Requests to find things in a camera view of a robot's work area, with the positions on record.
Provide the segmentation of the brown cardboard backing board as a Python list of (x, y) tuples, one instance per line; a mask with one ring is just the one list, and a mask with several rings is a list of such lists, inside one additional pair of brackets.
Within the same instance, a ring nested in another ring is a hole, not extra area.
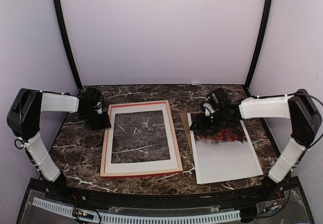
[(188, 141), (189, 146), (191, 146), (191, 136), (190, 136), (189, 121), (188, 121), (187, 113), (180, 113), (180, 118), (183, 124), (186, 139)]

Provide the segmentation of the red forest photo print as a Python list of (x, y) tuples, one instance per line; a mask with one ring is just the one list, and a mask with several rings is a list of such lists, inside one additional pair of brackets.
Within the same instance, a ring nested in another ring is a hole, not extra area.
[(263, 175), (243, 121), (223, 127), (217, 135), (190, 131), (197, 184)]

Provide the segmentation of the clear acrylic sheet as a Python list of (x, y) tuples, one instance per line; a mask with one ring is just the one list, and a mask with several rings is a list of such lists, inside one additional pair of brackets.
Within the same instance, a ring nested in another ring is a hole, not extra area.
[(115, 115), (111, 163), (171, 159), (161, 110)]

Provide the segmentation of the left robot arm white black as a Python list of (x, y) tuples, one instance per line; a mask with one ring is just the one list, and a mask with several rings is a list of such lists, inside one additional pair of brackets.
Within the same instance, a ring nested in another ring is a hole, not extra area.
[(71, 198), (71, 190), (52, 160), (40, 134), (42, 113), (77, 113), (86, 127), (92, 130), (111, 127), (108, 113), (103, 112), (104, 97), (95, 88), (87, 88), (80, 96), (22, 88), (7, 115), (7, 124), (16, 137), (14, 145), (24, 150), (31, 164), (51, 183), (51, 193), (60, 201)]

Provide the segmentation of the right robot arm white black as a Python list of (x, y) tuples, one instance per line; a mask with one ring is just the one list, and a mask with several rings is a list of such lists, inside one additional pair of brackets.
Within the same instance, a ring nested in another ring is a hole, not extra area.
[(215, 134), (220, 128), (237, 120), (259, 119), (289, 124), (288, 142), (268, 171), (258, 197), (268, 201), (277, 192), (276, 184), (297, 168), (304, 155), (321, 139), (322, 101), (305, 89), (267, 96), (249, 96), (231, 100), (224, 89), (211, 92), (201, 104), (202, 112), (190, 124), (190, 129)]

